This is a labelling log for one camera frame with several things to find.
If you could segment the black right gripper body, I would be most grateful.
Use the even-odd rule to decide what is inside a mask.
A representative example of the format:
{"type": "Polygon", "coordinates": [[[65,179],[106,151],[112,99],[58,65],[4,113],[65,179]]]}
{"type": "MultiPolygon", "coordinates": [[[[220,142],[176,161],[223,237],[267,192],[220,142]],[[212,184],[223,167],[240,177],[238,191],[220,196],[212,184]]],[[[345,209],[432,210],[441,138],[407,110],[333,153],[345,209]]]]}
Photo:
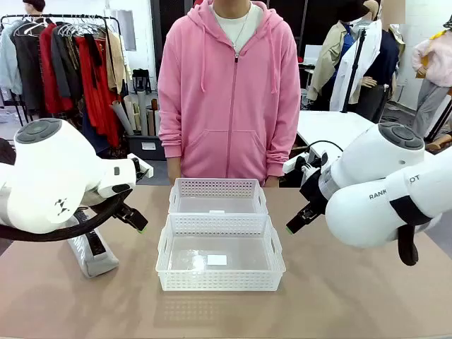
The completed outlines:
{"type": "Polygon", "coordinates": [[[323,215],[328,200],[319,188],[320,169],[309,169],[304,173],[300,193],[309,202],[303,209],[302,215],[323,215]]]}

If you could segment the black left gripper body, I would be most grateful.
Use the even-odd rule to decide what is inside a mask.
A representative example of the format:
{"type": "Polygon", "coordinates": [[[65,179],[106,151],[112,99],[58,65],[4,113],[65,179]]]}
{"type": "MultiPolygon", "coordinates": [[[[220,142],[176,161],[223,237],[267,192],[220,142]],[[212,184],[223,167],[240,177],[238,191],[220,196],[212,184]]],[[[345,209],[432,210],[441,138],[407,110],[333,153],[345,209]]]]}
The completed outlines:
{"type": "Polygon", "coordinates": [[[113,214],[113,218],[119,219],[122,222],[134,222],[136,209],[131,208],[125,203],[121,204],[113,214]]]}

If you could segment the person right hand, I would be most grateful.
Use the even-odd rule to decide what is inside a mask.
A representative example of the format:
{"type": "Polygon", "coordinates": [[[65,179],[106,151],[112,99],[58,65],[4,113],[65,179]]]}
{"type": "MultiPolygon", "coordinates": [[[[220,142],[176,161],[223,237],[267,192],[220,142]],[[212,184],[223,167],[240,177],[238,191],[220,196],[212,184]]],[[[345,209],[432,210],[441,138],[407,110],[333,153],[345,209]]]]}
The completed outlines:
{"type": "Polygon", "coordinates": [[[167,173],[169,177],[169,182],[173,186],[176,179],[182,176],[180,157],[167,158],[167,173]]]}

